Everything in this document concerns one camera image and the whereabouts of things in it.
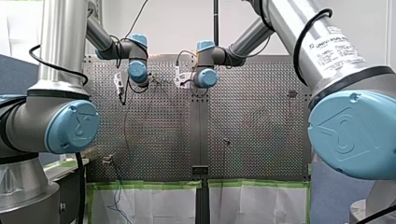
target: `pegboard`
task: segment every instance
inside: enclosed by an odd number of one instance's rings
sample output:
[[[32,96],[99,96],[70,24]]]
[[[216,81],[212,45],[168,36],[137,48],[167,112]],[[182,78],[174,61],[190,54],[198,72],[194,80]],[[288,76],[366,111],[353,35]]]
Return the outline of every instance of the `pegboard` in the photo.
[[[309,94],[290,57],[260,56],[219,76],[209,103],[209,178],[307,178]]]
[[[117,69],[115,62],[86,58],[84,71],[92,78],[92,101],[101,122],[95,141],[98,159],[88,167],[88,181],[191,179],[190,92],[172,82],[175,60],[176,56],[151,60],[148,70],[161,80],[142,94],[129,90],[122,105],[113,78],[127,63]],[[109,155],[117,169],[102,163]]]
[[[309,93],[290,57],[259,56],[240,68],[221,67],[218,85],[204,99],[175,87],[176,57],[150,58],[148,69],[161,84],[130,94],[126,106],[115,93],[115,62],[87,58],[84,70],[101,118],[90,182],[192,179],[193,165],[208,165],[209,178],[306,180]],[[189,60],[182,57],[184,71]],[[108,155],[118,172],[102,164]]]

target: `wire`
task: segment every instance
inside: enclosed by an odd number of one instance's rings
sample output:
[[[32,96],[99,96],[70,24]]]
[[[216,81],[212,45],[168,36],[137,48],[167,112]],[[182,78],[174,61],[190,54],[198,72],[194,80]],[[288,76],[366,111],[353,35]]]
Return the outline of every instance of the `wire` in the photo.
[[[382,211],[379,211],[379,212],[365,218],[364,220],[357,222],[356,224],[365,224],[365,223],[371,222],[375,219],[378,219],[380,217],[383,217],[383,216],[385,216],[389,213],[395,212],[395,211],[396,211],[396,204],[394,204],[393,206],[388,207]]]
[[[93,8],[88,9],[88,16],[87,18],[89,18],[93,13]]]
[[[119,69],[120,66],[121,66],[121,62],[122,62],[123,45],[121,44],[120,39],[118,37],[116,37],[114,35],[111,35],[110,37],[117,40],[117,42],[116,42],[116,45],[117,45],[116,46],[116,53],[117,53],[117,56],[119,58],[116,60],[116,67],[117,67],[117,69]]]
[[[302,76],[302,72],[301,72],[301,68],[300,68],[300,60],[299,60],[301,47],[303,45],[303,41],[304,41],[304,38],[305,38],[306,34],[308,34],[309,30],[312,28],[312,26],[315,24],[315,22],[320,20],[320,19],[322,19],[322,18],[324,18],[324,17],[326,17],[326,16],[329,17],[329,18],[332,17],[332,10],[331,9],[325,8],[325,9],[321,10],[311,20],[309,20],[306,23],[304,29],[301,31],[300,36],[297,39],[296,46],[294,47],[294,53],[293,53],[294,71],[295,71],[295,73],[297,75],[297,78],[300,79],[300,81],[305,86],[307,86],[307,85],[306,85],[306,82],[305,82],[305,80],[304,80],[304,78]]]
[[[246,56],[234,53],[233,48],[232,48],[233,45],[228,47],[228,50],[230,51],[230,53],[233,56],[240,58],[240,59],[253,58],[253,57],[256,57],[257,55],[261,54],[267,48],[268,44],[270,43],[270,40],[271,40],[271,36],[267,38],[267,43],[265,43],[264,47],[261,50],[259,50],[257,53],[246,55]]]
[[[227,55],[228,60],[230,60],[231,65],[230,66],[226,65],[225,67],[227,69],[232,69],[233,68],[233,59],[231,58],[230,54],[227,52],[227,50],[225,48],[222,48],[222,47],[218,47],[218,48],[222,49],[224,51],[224,54]]]
[[[76,160],[78,165],[78,175],[79,175],[79,209],[78,217],[76,223],[84,223],[84,210],[85,210],[85,169],[84,163],[82,162],[81,154],[76,153]]]
[[[180,56],[181,56],[183,53],[189,53],[190,55],[194,56],[195,58],[197,57],[196,54],[192,53],[191,51],[183,49],[183,50],[177,55],[176,66],[178,66],[178,63],[179,63],[178,60],[180,59]]]
[[[191,80],[191,79],[187,79],[187,80],[185,80],[184,82],[180,82],[180,86],[184,86],[184,85],[186,85],[186,83],[188,83],[188,82],[192,82],[192,80]]]
[[[118,166],[114,163],[114,161],[113,161],[113,166],[114,166],[114,170],[116,172],[117,178],[119,180],[119,184],[117,185],[116,191],[114,192],[114,196],[113,196],[114,204],[107,206],[107,208],[120,213],[120,215],[122,215],[125,218],[125,220],[127,221],[128,224],[133,224],[131,222],[131,220],[128,218],[128,216],[125,214],[125,212],[119,209],[119,203],[120,203],[120,199],[121,199],[120,196],[121,196],[123,185],[122,185],[122,178],[121,178],[119,170],[118,170]]]
[[[137,91],[137,90],[135,90],[134,88],[132,88],[132,85],[131,85],[131,82],[129,82],[129,88],[131,88],[131,90],[134,92],[134,93],[136,93],[136,94],[141,94],[141,93],[143,93],[143,92],[146,92],[148,89],[149,89],[149,85],[147,85],[147,87],[145,88],[145,89],[143,89],[142,91]]]
[[[44,64],[44,65],[46,65],[46,66],[48,66],[50,68],[53,68],[55,70],[63,71],[63,72],[66,72],[66,73],[70,73],[70,74],[79,76],[79,77],[83,77],[84,78],[84,82],[82,83],[82,85],[84,85],[84,86],[88,83],[88,77],[85,76],[84,74],[82,74],[80,72],[72,71],[72,70],[69,70],[69,69],[66,69],[66,68],[63,68],[63,67],[60,67],[60,66],[52,64],[52,63],[46,63],[42,59],[40,59],[39,57],[35,56],[34,51],[39,49],[39,48],[41,48],[41,46],[37,45],[37,46],[32,47],[31,49],[29,49],[30,56],[32,56],[32,58],[34,58],[36,61],[38,61],[38,62],[40,62],[40,63],[42,63],[42,64]]]
[[[259,5],[259,8],[260,8],[260,17],[262,17],[262,22],[264,23],[264,25],[268,28],[268,29],[270,29],[271,31],[274,31],[275,32],[275,29],[274,29],[274,27],[272,26],[272,25],[270,25],[270,23],[268,23],[268,21],[267,21],[267,19],[265,18],[265,13],[264,13],[264,5],[263,5],[263,2],[264,0],[260,0],[260,5]]]
[[[143,4],[143,6],[140,8],[140,11],[139,11],[139,13],[138,13],[137,16],[136,16],[136,19],[134,19],[134,24],[132,25],[131,29],[129,30],[129,32],[128,32],[128,34],[125,36],[125,38],[128,37],[128,35],[129,35],[129,34],[132,32],[132,30],[134,29],[134,26],[136,25],[137,20],[139,20],[139,17],[140,17],[140,15],[142,14],[142,11],[143,11],[143,9],[145,8],[146,3],[147,3],[148,1],[149,1],[149,0],[146,0],[145,3]]]

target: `black cable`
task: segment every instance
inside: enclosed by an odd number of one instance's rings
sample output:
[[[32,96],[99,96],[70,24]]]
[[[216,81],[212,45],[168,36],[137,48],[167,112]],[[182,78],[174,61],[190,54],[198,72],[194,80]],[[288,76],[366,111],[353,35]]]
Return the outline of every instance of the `black cable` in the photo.
[[[132,30],[134,29],[134,26],[136,25],[137,20],[139,20],[139,17],[140,17],[140,15],[142,14],[142,11],[143,11],[143,9],[145,8],[146,3],[147,3],[148,1],[149,1],[149,0],[146,0],[145,3],[143,4],[143,6],[140,8],[140,11],[139,11],[139,13],[138,13],[137,16],[136,16],[136,19],[134,19],[134,24],[132,25],[131,29],[129,30],[129,32],[128,32],[128,34],[125,36],[125,38],[128,37],[128,35],[129,35],[129,34],[132,32]]]
[[[110,37],[117,40],[116,53],[119,58],[116,60],[116,67],[117,67],[117,69],[119,69],[121,67],[121,62],[122,62],[123,45],[121,44],[120,39],[118,37],[116,37],[114,35],[111,35]]]
[[[145,92],[145,91],[147,91],[147,90],[149,89],[149,84],[148,84],[147,87],[146,87],[145,89],[143,89],[142,91],[137,91],[137,90],[135,90],[134,88],[132,88],[131,82],[128,82],[128,86],[129,86],[129,88],[131,88],[131,90],[132,90],[134,93],[136,93],[136,94],[141,94],[141,93],[143,93],[143,92]]]
[[[76,160],[77,160],[78,175],[79,175],[79,208],[78,208],[78,217],[76,219],[76,223],[83,224],[84,211],[85,211],[85,169],[80,153],[76,153]]]
[[[259,2],[259,4],[260,4],[260,5],[259,5],[259,8],[260,8],[260,17],[262,17],[262,22],[264,23],[264,25],[265,25],[268,29],[270,29],[271,31],[274,31],[274,32],[275,32],[274,27],[273,27],[272,25],[270,25],[270,23],[268,23],[267,19],[265,18],[265,13],[264,13],[262,1],[264,1],[264,0],[260,0],[260,2]]]
[[[365,218],[364,220],[357,222],[356,224],[369,223],[369,222],[371,222],[371,221],[373,221],[373,220],[375,220],[375,219],[377,219],[379,217],[383,217],[383,216],[385,216],[385,215],[387,215],[389,213],[395,212],[395,211],[396,211],[396,204],[394,204],[393,206],[388,207],[388,208],[386,208],[386,209],[384,209],[382,211],[379,211],[379,212],[377,212],[377,213]]]
[[[88,16],[87,18],[89,18],[93,13],[93,8],[88,9]]]
[[[186,83],[188,83],[188,82],[192,82],[192,80],[191,80],[191,79],[187,79],[187,80],[185,80],[184,82],[180,82],[180,86],[184,86],[184,85],[186,85]]]
[[[85,80],[82,83],[82,85],[84,85],[84,86],[88,83],[88,77],[85,76],[84,74],[82,74],[80,72],[72,71],[72,70],[69,70],[69,69],[66,69],[66,68],[62,68],[62,67],[57,66],[57,65],[52,64],[52,63],[44,62],[39,57],[35,56],[34,51],[39,49],[40,47],[41,47],[40,45],[37,45],[37,46],[29,49],[29,54],[30,54],[30,56],[32,56],[32,58],[34,58],[36,61],[38,61],[38,62],[40,62],[40,63],[42,63],[42,64],[44,64],[44,65],[46,65],[46,66],[48,66],[50,68],[53,68],[53,69],[56,69],[56,70],[59,70],[59,71],[63,71],[63,72],[66,72],[66,73],[70,73],[70,74],[73,74],[73,75],[76,75],[76,76],[79,76],[79,77],[83,77]]]
[[[4,108],[6,106],[9,106],[9,105],[14,105],[17,102],[19,102],[21,100],[24,100],[24,99],[26,99],[26,96],[18,96],[18,97],[15,97],[15,98],[7,99],[7,100],[5,100],[5,101],[0,103],[0,109]]]
[[[293,54],[293,63],[294,63],[294,71],[297,75],[297,78],[300,79],[300,81],[306,86],[306,82],[302,76],[301,68],[300,68],[300,62],[299,62],[299,57],[300,57],[300,51],[301,47],[303,45],[304,38],[306,34],[308,34],[309,30],[312,28],[312,26],[315,24],[316,21],[322,19],[323,17],[332,17],[332,10],[329,8],[325,8],[321,10],[316,16],[314,16],[311,20],[309,20],[304,29],[301,31],[300,36],[297,39],[296,46],[294,47],[294,54]]]
[[[194,56],[195,58],[197,57],[196,54],[192,53],[191,51],[183,49],[183,50],[177,55],[177,58],[176,58],[176,66],[179,65],[179,59],[180,59],[180,56],[181,56],[183,53],[189,53],[190,55]]]

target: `green tape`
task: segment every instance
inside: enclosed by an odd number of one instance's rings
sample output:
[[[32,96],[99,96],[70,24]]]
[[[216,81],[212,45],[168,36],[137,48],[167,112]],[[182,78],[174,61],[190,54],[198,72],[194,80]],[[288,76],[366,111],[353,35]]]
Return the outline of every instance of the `green tape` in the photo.
[[[93,194],[97,190],[116,190],[120,187],[120,181],[108,183],[88,183],[87,184],[87,215],[88,224],[92,224]],[[200,189],[201,181],[179,181],[179,182],[146,182],[146,181],[122,181],[122,189]]]
[[[110,183],[89,183],[87,188],[93,190],[112,190],[120,184]],[[146,181],[122,181],[123,189],[200,189],[201,181],[179,181],[179,182],[146,182]]]
[[[59,166],[60,167],[74,167],[74,166],[77,166],[77,162],[76,161],[64,161]]]
[[[87,186],[87,203],[86,211],[88,215],[88,224],[92,224],[92,205],[93,205],[93,194],[95,191]]]
[[[285,189],[307,189],[309,182],[297,181],[271,181],[271,180],[250,180],[250,179],[230,179],[230,180],[208,180],[210,188],[232,188],[242,186],[272,187]]]

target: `metal pole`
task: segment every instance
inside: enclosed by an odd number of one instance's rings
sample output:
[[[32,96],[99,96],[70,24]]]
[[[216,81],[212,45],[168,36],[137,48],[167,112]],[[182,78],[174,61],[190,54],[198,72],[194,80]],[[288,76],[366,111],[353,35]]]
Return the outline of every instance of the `metal pole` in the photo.
[[[215,45],[219,45],[219,0],[213,0],[213,20],[214,20],[214,35]]]
[[[262,19],[255,20],[247,30],[231,45],[231,50],[237,55],[249,55],[274,32],[268,29]]]
[[[87,0],[45,0],[41,58],[63,68],[82,72],[87,33]],[[82,89],[81,77],[39,65],[38,82],[29,90],[71,91]]]

